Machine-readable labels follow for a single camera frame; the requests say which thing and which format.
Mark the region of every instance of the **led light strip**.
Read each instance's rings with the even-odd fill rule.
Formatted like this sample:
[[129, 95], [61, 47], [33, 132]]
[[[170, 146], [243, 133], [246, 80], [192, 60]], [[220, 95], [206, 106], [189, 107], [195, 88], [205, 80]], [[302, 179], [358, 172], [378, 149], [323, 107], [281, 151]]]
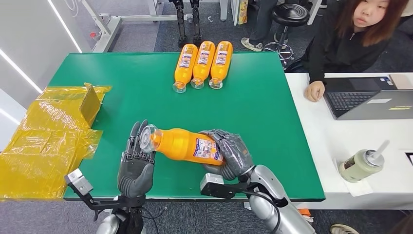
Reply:
[[27, 81], [32, 85], [40, 94], [42, 90], [24, 73], [8, 56], [0, 49], [0, 55]]
[[82, 53], [82, 50], [80, 49], [79, 45], [77, 44], [75, 38], [73, 37], [72, 33], [69, 31], [69, 28], [66, 26], [65, 22], [62, 19], [62, 16], [60, 16], [59, 12], [57, 11], [55, 5], [52, 3], [52, 0], [47, 0], [50, 6], [52, 7], [53, 11], [55, 12], [57, 18], [59, 18], [60, 22], [62, 23], [64, 29], [66, 30], [67, 34], [69, 35], [70, 39], [72, 39], [73, 44], [75, 44], [77, 50], [79, 53]]
[[15, 124], [20, 125], [20, 122], [17, 121], [17, 119], [13, 118], [11, 115], [9, 115], [7, 112], [5, 112], [2, 108], [0, 108], [0, 113], [2, 113], [4, 116], [6, 116], [9, 120], [13, 121]]

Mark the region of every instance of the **bottle cap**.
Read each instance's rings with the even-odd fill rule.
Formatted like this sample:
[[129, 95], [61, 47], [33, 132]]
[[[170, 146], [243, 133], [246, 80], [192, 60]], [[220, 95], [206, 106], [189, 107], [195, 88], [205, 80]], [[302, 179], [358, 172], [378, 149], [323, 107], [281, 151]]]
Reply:
[[209, 86], [213, 89], [220, 89], [220, 88], [222, 88], [222, 80], [220, 80], [218, 78], [212, 78], [209, 81]]
[[172, 85], [172, 89], [174, 89], [175, 92], [181, 94], [187, 90], [187, 86], [183, 82], [177, 81]]
[[204, 81], [199, 78], [194, 78], [191, 80], [191, 86], [194, 89], [202, 89], [204, 87]]
[[161, 142], [162, 133], [153, 124], [149, 124], [143, 130], [139, 136], [139, 147], [144, 153], [149, 153], [158, 148]]
[[384, 157], [383, 155], [373, 156], [375, 154], [375, 150], [367, 150], [364, 153], [364, 161], [372, 165], [374, 167], [381, 167], [384, 165]]

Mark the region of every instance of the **laptop keyboard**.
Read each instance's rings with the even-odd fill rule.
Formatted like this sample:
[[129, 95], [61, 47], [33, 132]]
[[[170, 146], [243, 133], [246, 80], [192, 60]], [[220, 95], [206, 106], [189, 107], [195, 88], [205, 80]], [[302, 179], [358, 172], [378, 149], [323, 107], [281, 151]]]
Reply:
[[327, 93], [337, 111], [349, 111], [373, 97], [377, 92]]

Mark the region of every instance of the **yellow plastic wrap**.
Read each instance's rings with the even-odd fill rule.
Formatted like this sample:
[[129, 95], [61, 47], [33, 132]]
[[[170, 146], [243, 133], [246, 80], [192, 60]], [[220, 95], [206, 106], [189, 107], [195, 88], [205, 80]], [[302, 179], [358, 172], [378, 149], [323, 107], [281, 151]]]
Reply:
[[91, 130], [110, 86], [47, 87], [0, 154], [0, 198], [62, 198], [64, 176], [92, 158], [102, 131]]

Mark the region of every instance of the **desk leg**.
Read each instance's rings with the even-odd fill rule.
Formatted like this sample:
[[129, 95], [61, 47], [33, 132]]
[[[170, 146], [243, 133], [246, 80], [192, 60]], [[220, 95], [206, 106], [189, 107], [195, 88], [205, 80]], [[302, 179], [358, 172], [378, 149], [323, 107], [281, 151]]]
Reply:
[[224, 22], [226, 20], [226, 16], [228, 15], [228, 0], [220, 0], [220, 10], [221, 21]]
[[151, 16], [158, 15], [158, 13], [156, 12], [156, 4], [158, 3], [158, 0], [147, 0], [147, 3], [149, 8], [149, 14]]
[[313, 24], [314, 19], [317, 16], [317, 12], [320, 9], [321, 2], [322, 2], [322, 0], [313, 0], [312, 1], [313, 6], [311, 7], [311, 10], [310, 10], [310, 19], [307, 22], [308, 25]]
[[232, 18], [234, 19], [234, 26], [237, 26], [238, 9], [240, 8], [240, 0], [230, 0], [230, 1], [231, 1]]

